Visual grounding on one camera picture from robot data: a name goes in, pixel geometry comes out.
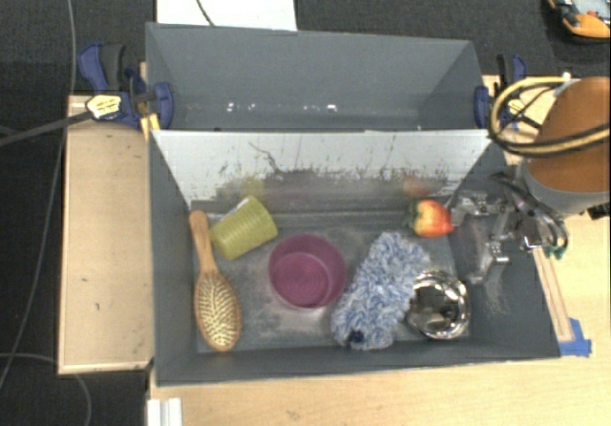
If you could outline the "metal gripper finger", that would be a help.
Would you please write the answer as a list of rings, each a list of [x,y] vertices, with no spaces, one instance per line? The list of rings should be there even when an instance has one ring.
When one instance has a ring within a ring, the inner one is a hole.
[[[467,280],[473,285],[483,285],[495,270],[501,270],[510,264],[510,257],[504,252],[502,243],[488,242],[482,246],[476,259],[476,265]]]
[[[462,225],[467,216],[486,217],[491,215],[489,196],[482,191],[460,191],[455,196],[450,213],[454,227]]]

